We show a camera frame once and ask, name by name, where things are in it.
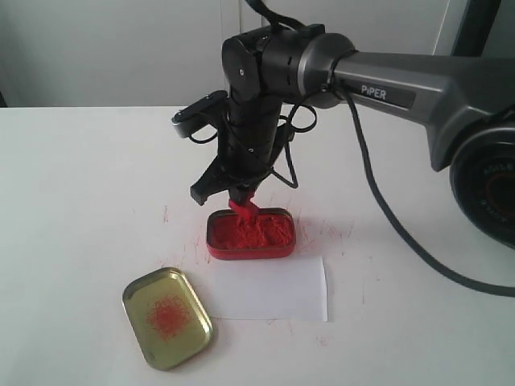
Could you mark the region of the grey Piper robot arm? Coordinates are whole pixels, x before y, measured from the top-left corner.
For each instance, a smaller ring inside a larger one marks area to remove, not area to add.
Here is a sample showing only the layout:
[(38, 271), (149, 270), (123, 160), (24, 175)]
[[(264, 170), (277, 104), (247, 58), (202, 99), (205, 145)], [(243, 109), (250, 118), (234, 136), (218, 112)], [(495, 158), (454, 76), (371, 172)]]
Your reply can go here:
[(240, 202), (271, 172), (291, 131), (285, 103), (330, 109), (354, 102), (425, 127), (434, 170), (450, 171), (461, 210), (482, 232), (514, 243), (514, 61), (370, 53), (322, 25), (262, 27), (227, 39), (229, 90), (201, 110), (218, 131), (217, 155), (192, 185), (204, 203), (231, 191)]

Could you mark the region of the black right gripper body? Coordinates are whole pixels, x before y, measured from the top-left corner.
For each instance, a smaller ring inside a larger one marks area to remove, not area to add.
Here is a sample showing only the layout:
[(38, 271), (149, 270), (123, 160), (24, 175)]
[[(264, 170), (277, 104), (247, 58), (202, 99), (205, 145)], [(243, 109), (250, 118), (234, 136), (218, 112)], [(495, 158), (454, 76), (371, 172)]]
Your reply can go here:
[(270, 159), (284, 99), (259, 96), (240, 101), (226, 92), (213, 92), (208, 99), (221, 103), (224, 117), (217, 156), (210, 166), (213, 172), (208, 179), (208, 191), (256, 190), (270, 175)]

